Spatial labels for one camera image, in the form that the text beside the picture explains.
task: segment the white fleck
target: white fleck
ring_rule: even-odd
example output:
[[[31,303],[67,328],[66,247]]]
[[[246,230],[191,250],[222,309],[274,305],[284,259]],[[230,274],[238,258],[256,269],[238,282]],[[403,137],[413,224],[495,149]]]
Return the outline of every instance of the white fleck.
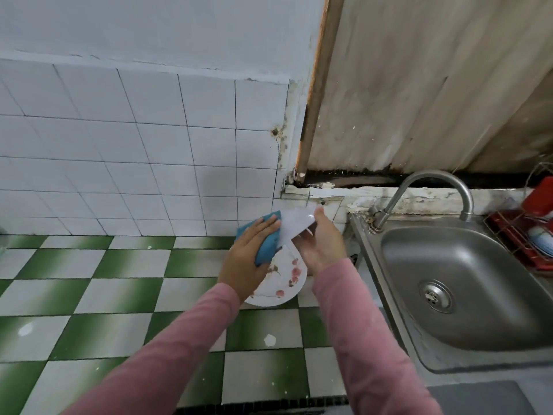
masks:
[[[26,336],[30,334],[33,331],[33,322],[27,323],[27,325],[22,326],[18,331],[17,334],[19,336]]]
[[[277,339],[273,335],[267,334],[264,341],[265,341],[265,346],[275,346]]]

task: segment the red container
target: red container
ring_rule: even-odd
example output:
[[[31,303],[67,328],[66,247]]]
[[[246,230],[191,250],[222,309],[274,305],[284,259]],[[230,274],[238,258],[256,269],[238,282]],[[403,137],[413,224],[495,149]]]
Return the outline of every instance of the red container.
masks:
[[[553,176],[546,176],[522,202],[522,209],[534,217],[553,211]]]

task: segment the hand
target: hand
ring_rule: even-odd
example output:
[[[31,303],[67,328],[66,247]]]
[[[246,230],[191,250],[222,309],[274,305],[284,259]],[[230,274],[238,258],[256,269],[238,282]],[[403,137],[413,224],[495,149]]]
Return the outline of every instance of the hand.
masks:
[[[292,239],[308,270],[317,275],[323,269],[347,258],[346,245],[340,231],[328,219],[322,208],[315,210],[315,223]]]
[[[279,227],[280,220],[277,221],[277,216],[275,215],[265,222],[260,218],[236,239],[236,242],[234,242],[234,245],[228,251],[217,282],[231,286],[236,291],[236,294],[238,294],[241,303],[265,279],[269,263],[256,267],[255,256],[267,236],[277,231]]]

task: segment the right hand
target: right hand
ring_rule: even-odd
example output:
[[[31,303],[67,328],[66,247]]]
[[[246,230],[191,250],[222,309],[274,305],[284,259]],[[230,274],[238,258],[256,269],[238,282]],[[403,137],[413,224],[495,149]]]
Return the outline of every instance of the right hand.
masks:
[[[340,259],[347,258],[346,245],[340,231],[325,215],[322,207],[315,210],[315,223],[292,239],[308,271],[319,274]]]

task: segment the dish rack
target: dish rack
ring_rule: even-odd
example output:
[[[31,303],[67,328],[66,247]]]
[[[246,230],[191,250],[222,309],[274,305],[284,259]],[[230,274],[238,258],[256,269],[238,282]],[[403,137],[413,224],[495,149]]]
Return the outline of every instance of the dish rack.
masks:
[[[528,183],[533,176],[553,175],[553,163],[538,163],[528,175],[524,185],[524,198],[527,197]],[[512,200],[508,210],[495,211],[484,218],[484,223],[495,235],[496,239],[516,258],[526,266],[534,267],[538,271],[552,271],[553,257],[537,249],[528,238],[528,230],[535,226],[544,226],[546,221],[530,216],[524,212],[521,203]]]

